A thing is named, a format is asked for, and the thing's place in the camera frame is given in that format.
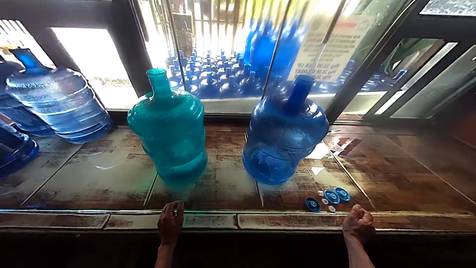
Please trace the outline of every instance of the blue bottle cap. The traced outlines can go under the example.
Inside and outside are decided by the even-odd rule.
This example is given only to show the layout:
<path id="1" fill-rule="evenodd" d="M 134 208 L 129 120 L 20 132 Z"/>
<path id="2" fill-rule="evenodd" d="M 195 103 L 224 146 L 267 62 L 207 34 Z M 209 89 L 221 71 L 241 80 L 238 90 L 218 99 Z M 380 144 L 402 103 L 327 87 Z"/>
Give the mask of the blue bottle cap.
<path id="1" fill-rule="evenodd" d="M 336 188 L 334 188 L 334 191 L 341 200 L 343 200 L 343 201 L 349 201 L 350 200 L 350 194 L 345 189 L 343 189 L 341 187 L 336 187 Z"/>
<path id="2" fill-rule="evenodd" d="M 319 212 L 321 210 L 321 206 L 319 205 L 317 200 L 312 197 L 306 198 L 305 203 L 307 208 L 309 208 L 312 212 Z"/>
<path id="3" fill-rule="evenodd" d="M 339 196 L 332 190 L 324 191 L 324 197 L 332 204 L 339 204 L 340 202 Z"/>

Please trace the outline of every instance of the metal bar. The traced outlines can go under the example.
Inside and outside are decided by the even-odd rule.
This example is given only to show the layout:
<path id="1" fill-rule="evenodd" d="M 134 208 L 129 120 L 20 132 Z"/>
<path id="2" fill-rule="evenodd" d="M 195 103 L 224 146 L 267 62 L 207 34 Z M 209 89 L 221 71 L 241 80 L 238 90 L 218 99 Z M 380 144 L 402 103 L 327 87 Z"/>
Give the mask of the metal bar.
<path id="1" fill-rule="evenodd" d="M 220 47 L 220 5 L 221 5 L 221 0 L 217 0 L 218 5 L 217 5 L 217 48 Z"/>
<path id="2" fill-rule="evenodd" d="M 403 95 L 401 95 L 388 109 L 382 114 L 383 117 L 390 117 L 398 109 L 400 109 L 405 103 L 407 103 L 413 96 L 415 96 L 420 90 L 422 90 L 428 83 L 435 79 L 442 71 L 450 66 L 455 60 L 457 60 L 463 53 L 465 53 L 473 44 L 471 43 L 459 43 L 450 52 L 448 52 L 433 68 L 425 73 L 415 84 L 413 84 Z"/>
<path id="3" fill-rule="evenodd" d="M 245 0 L 245 5 L 243 7 L 243 19 L 241 20 L 241 28 L 245 26 L 247 8 L 248 8 L 248 0 Z"/>
<path id="4" fill-rule="evenodd" d="M 225 7 L 225 39 L 227 38 L 227 33 L 228 33 L 228 10 L 230 6 L 230 0 L 226 1 L 226 7 Z"/>
<path id="5" fill-rule="evenodd" d="M 203 1 L 200 0 L 200 18 L 201 18 L 200 23 L 202 25 L 202 46 L 203 46 L 203 50 L 205 50 L 205 29 L 204 29 L 205 26 L 203 25 L 203 4 L 202 4 L 202 2 Z"/>
<path id="6" fill-rule="evenodd" d="M 399 31 L 409 16 L 416 16 L 419 8 L 423 8 L 422 2 L 413 0 L 407 6 L 402 8 L 398 17 L 382 34 L 380 40 L 374 45 L 373 49 L 363 60 L 358 68 L 358 72 L 351 75 L 344 83 L 344 87 L 332 99 L 330 105 L 326 109 L 326 117 L 332 124 L 342 113 L 342 111 L 354 99 L 360 89 L 367 82 L 369 76 L 378 69 L 380 64 L 392 52 L 396 45 L 405 37 L 403 32 Z"/>
<path id="7" fill-rule="evenodd" d="M 399 91 L 440 49 L 446 44 L 443 40 L 436 41 L 425 53 L 408 68 L 405 75 L 392 86 L 392 90 L 387 91 L 362 119 L 367 120 L 373 116 L 397 91 Z"/>
<path id="8" fill-rule="evenodd" d="M 172 8 L 170 6 L 170 0 L 165 0 L 165 3 L 167 5 L 167 9 L 169 11 L 170 27 L 172 28 L 172 37 L 174 39 L 175 49 L 176 49 L 177 52 L 179 52 L 180 51 L 179 40 L 177 38 L 177 33 L 175 32 L 175 25 L 174 25 L 174 19 L 172 17 Z M 180 74 L 182 75 L 182 81 L 185 84 L 185 76 L 184 76 L 185 67 L 182 65 L 182 60 L 178 61 L 178 65 L 180 67 Z"/>
<path id="9" fill-rule="evenodd" d="M 193 33 L 193 46 L 194 47 L 197 47 L 197 27 L 195 25 L 196 23 L 196 20 L 195 20 L 195 3 L 193 2 L 193 0 L 190 0 L 190 10 L 192 11 L 192 33 Z"/>
<path id="10" fill-rule="evenodd" d="M 266 88 L 268 87 L 269 76 L 271 74 L 271 70 L 273 69 L 274 59 L 276 58 L 276 52 L 278 51 L 279 41 L 281 40 L 281 35 L 283 34 L 284 25 L 286 24 L 286 17 L 288 16 L 288 12 L 289 12 L 289 8 L 291 7 L 291 3 L 292 3 L 292 0 L 288 0 L 286 10 L 284 11 L 283 21 L 281 22 L 281 26 L 279 27 L 278 39 L 276 41 L 276 45 L 274 46 L 273 57 L 271 58 L 271 64 L 269 65 L 268 75 L 266 76 L 266 82 L 265 82 L 265 86 L 263 87 L 263 95 L 261 96 L 261 99 L 264 98 L 265 93 L 266 93 Z"/>
<path id="11" fill-rule="evenodd" d="M 240 0 L 235 0 L 234 6 L 233 6 L 233 37 L 231 41 L 231 53 L 235 52 L 235 35 L 237 33 L 237 27 L 238 27 L 238 20 L 239 20 L 239 5 L 240 5 Z"/>

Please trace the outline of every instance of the tile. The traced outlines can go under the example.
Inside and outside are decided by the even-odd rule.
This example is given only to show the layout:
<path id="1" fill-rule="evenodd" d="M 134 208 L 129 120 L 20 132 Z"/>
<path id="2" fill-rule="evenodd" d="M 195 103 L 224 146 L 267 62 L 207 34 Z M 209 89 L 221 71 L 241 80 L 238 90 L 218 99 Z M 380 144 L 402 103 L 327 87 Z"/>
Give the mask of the tile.
<path id="1" fill-rule="evenodd" d="M 207 131 L 205 146 L 208 164 L 194 184 L 173 187 L 157 178 L 146 207 L 159 209 L 173 200 L 183 199 L 190 210 L 262 209 L 256 182 L 242 164 L 245 133 Z"/>
<path id="2" fill-rule="evenodd" d="M 23 169 L 0 180 L 1 208 L 19 208 L 81 148 L 81 145 L 67 143 L 57 136 L 33 139 L 40 146 L 38 156 Z"/>
<path id="3" fill-rule="evenodd" d="M 156 174 L 139 138 L 114 130 L 84 144 L 23 207 L 141 209 Z"/>
<path id="4" fill-rule="evenodd" d="M 419 163 L 476 202 L 476 150 L 449 136 L 387 136 Z"/>
<path id="5" fill-rule="evenodd" d="M 277 186 L 258 183 L 263 208 L 283 211 L 308 211 L 304 204 L 307 197 L 319 201 L 321 211 L 328 211 L 327 205 L 321 202 L 323 197 L 317 192 L 334 187 L 346 189 L 353 202 L 361 204 L 367 210 L 374 210 L 369 200 L 344 173 L 323 143 L 319 143 L 314 151 L 301 161 L 294 175 L 285 183 Z M 335 207 L 337 211 L 350 211 L 352 203 L 342 202 Z"/>
<path id="6" fill-rule="evenodd" d="M 109 214 L 0 213 L 0 228 L 101 229 Z"/>
<path id="7" fill-rule="evenodd" d="M 349 141 L 356 144 L 351 149 Z M 383 135 L 329 134 L 325 143 L 341 144 L 339 160 L 378 211 L 476 212 L 476 205 Z"/>
<path id="8" fill-rule="evenodd" d="M 235 214 L 184 214 L 183 229 L 237 229 Z M 159 214 L 111 215 L 105 230 L 157 229 Z"/>

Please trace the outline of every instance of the printed sign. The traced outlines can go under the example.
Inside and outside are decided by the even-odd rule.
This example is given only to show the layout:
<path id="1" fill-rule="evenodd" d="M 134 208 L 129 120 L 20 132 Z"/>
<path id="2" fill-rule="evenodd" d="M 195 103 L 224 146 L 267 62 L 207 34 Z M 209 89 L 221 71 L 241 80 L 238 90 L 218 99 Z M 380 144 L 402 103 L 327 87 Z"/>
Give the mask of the printed sign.
<path id="1" fill-rule="evenodd" d="M 309 26 L 288 80 L 293 81 L 298 75 L 307 74 L 316 81 L 334 82 L 374 21 L 369 16 L 339 19 L 327 44 L 323 46 L 330 20 L 321 18 L 314 19 Z"/>

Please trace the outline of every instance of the glass pane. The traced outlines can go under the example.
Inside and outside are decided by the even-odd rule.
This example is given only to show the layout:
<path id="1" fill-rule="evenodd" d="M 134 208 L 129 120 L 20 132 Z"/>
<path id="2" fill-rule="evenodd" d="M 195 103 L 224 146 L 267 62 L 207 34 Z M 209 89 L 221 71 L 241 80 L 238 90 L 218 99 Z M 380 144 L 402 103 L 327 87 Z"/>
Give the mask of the glass pane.
<path id="1" fill-rule="evenodd" d="M 364 0 L 347 1 L 324 45 L 321 45 L 321 42 L 331 27 L 339 1 L 312 1 L 306 10 L 303 6 L 295 7 L 291 14 L 299 15 L 290 16 L 287 21 L 271 71 L 271 85 L 268 89 L 271 89 L 272 93 L 275 91 L 274 88 L 289 87 L 296 76 L 311 73 L 316 83 L 309 97 L 326 109 L 336 93 L 343 88 L 346 80 L 357 71 L 358 66 L 404 3 L 405 1 L 397 0 L 385 3 Z M 285 43 L 288 40 L 286 37 L 292 30 L 296 17 L 299 18 L 299 16 L 302 19 L 297 31 L 300 47 L 291 64 L 283 67 L 280 61 L 285 61 L 293 52 Z M 366 87 L 361 94 L 359 93 L 357 99 L 361 99 L 366 106 L 371 107 L 382 94 L 380 90 Z"/>
<path id="2" fill-rule="evenodd" d="M 474 0 L 430 0 L 420 14 L 476 16 L 476 2 Z"/>
<path id="3" fill-rule="evenodd" d="M 339 118 L 349 119 L 352 118 L 351 114 L 365 115 L 388 91 L 396 91 L 394 96 L 400 96 L 402 89 L 394 88 L 394 85 L 407 74 L 411 67 L 415 67 L 417 61 L 436 41 L 436 39 L 417 38 L 405 38 L 400 41 Z"/>
<path id="4" fill-rule="evenodd" d="M 407 90 L 412 87 L 420 78 L 425 75 L 435 64 L 437 64 L 448 52 L 450 52 L 454 46 L 458 43 L 451 42 L 447 43 L 440 49 L 407 83 L 405 83 L 401 91 L 398 91 L 393 95 L 380 109 L 375 112 L 375 114 L 382 114 L 387 110 L 397 99 L 399 99 Z"/>
<path id="5" fill-rule="evenodd" d="M 25 29 L 20 21 L 0 20 L 0 53 L 8 61 L 21 64 L 8 49 L 16 47 L 26 47 L 37 57 L 45 66 L 55 68 L 51 59 L 46 55 L 43 49 L 36 43 L 33 36 Z"/>
<path id="6" fill-rule="evenodd" d="M 455 99 L 469 89 L 476 77 L 476 46 L 471 47 L 413 98 L 398 109 L 392 117 L 430 118 L 439 104 Z"/>
<path id="7" fill-rule="evenodd" d="M 106 29 L 52 28 L 106 109 L 129 109 L 138 101 Z"/>

